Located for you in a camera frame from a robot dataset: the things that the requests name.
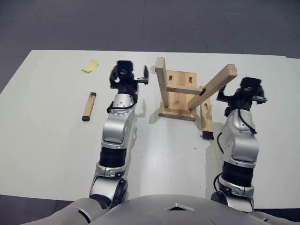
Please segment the table surface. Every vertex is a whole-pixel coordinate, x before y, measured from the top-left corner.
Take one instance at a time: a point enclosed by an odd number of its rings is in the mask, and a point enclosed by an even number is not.
[[[299,208],[297,115],[300,84],[286,57],[167,52],[32,51],[0,95],[0,194],[76,200],[87,197],[101,150],[106,108],[116,94],[109,75],[117,60],[131,60],[135,76],[165,57],[169,70],[196,72],[206,84],[226,64],[238,77],[227,85],[232,95],[245,76],[262,79],[268,102],[251,112],[260,143],[254,170],[256,208]],[[100,61],[90,74],[81,68]],[[97,97],[89,122],[81,117],[90,92]],[[215,141],[200,137],[195,122],[158,117],[157,77],[140,85],[135,144],[128,155],[128,198],[185,194],[210,198],[222,166]],[[215,133],[226,121],[225,103],[210,98]]]

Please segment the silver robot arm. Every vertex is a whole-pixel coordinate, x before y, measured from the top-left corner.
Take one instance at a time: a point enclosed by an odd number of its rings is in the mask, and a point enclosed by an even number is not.
[[[256,165],[259,145],[255,137],[255,125],[250,107],[252,101],[265,103],[260,80],[245,77],[241,88],[233,96],[225,96],[220,90],[217,100],[228,102],[225,111],[227,121],[217,137],[223,154],[222,173],[218,178],[219,191],[211,199],[232,208],[252,212],[254,210],[253,169]]]
[[[127,181],[122,178],[126,171],[126,155],[132,125],[135,120],[138,83],[148,84],[149,74],[144,67],[144,77],[134,78],[130,61],[118,61],[112,71],[111,88],[118,94],[108,107],[109,113],[102,132],[100,160],[96,164],[90,198],[96,200],[103,210],[108,210],[125,200]]]

